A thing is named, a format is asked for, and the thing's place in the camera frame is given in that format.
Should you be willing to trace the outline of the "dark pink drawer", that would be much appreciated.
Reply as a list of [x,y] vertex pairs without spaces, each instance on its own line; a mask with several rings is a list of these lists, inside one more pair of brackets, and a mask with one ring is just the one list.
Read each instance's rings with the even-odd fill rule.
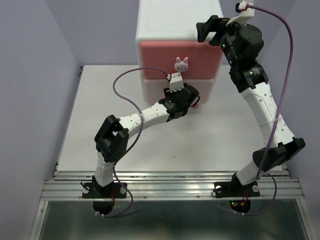
[[140,65],[175,73],[177,58],[183,63],[188,58],[185,79],[215,78],[221,65],[222,50],[208,42],[196,41],[142,41],[139,44]]

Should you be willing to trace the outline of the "pink bunny knob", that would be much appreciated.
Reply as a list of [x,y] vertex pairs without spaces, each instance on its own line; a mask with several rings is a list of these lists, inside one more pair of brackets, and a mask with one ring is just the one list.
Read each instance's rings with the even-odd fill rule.
[[189,58],[185,57],[184,59],[181,59],[180,57],[176,57],[176,62],[174,64],[174,69],[176,72],[182,73],[188,70],[189,68]]

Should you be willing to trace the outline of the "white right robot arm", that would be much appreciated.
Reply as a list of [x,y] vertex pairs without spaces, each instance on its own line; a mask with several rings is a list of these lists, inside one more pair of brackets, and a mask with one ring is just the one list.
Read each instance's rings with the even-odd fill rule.
[[276,166],[291,160],[305,146],[286,125],[271,93],[270,83],[257,57],[264,46],[259,28],[250,24],[228,23],[228,18],[212,15],[196,23],[197,41],[203,43],[209,33],[211,46],[221,47],[229,65],[229,75],[238,92],[249,105],[262,133],[265,147],[252,154],[252,160],[236,172],[230,182],[231,192],[242,195],[248,185]]

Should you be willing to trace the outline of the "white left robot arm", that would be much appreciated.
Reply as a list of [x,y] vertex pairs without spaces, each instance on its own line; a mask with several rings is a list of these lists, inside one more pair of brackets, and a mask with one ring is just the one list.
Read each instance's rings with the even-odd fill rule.
[[200,100],[198,90],[186,83],[178,91],[171,92],[166,88],[164,94],[165,98],[145,110],[123,117],[110,115],[104,120],[94,138],[98,160],[90,187],[100,197],[111,193],[113,168],[130,149],[128,141],[131,137],[139,137],[147,128],[185,116]]

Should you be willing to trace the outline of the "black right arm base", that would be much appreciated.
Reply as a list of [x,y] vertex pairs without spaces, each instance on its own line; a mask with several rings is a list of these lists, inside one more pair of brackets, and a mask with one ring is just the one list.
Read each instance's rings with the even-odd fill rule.
[[220,181],[214,183],[211,195],[218,199],[230,198],[229,206],[233,211],[247,214],[251,209],[250,198],[257,198],[261,194],[256,181],[247,185],[232,183],[231,181]]

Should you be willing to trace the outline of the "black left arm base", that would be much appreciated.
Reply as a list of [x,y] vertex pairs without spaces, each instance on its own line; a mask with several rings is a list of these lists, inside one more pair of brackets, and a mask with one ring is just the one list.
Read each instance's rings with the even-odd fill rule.
[[102,218],[115,218],[126,213],[132,206],[133,197],[130,193],[129,205],[121,211],[116,211],[116,200],[126,199],[128,184],[126,182],[112,182],[105,187],[100,187],[93,181],[80,182],[82,186],[82,198],[95,200],[95,199],[106,199],[104,201],[93,201],[92,209],[96,216]]

